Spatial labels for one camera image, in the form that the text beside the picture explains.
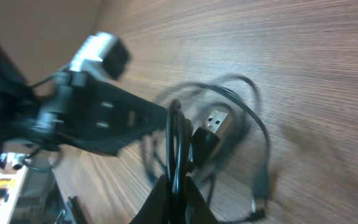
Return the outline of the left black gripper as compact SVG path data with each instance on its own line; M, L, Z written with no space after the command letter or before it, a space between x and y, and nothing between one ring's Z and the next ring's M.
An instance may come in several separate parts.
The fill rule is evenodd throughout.
M124 146L165 127L167 110L89 73L60 70L34 122L34 142L66 144L116 156Z

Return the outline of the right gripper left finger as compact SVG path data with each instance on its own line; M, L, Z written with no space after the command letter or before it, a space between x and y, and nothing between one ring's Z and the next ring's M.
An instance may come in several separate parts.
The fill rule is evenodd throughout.
M130 224L167 224L168 199L168 180L162 175Z

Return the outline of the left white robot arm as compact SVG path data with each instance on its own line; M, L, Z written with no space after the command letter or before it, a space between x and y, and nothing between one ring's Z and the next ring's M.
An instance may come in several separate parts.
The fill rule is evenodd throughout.
M116 156L124 146L165 127L164 107L112 84L130 55L107 32L90 35L69 63L53 72L40 96L0 46L0 155L5 143L58 152L62 145Z

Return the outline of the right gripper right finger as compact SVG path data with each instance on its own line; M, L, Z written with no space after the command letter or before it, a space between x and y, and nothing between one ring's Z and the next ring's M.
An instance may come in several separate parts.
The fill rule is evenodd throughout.
M185 180L185 224L219 224L191 177Z

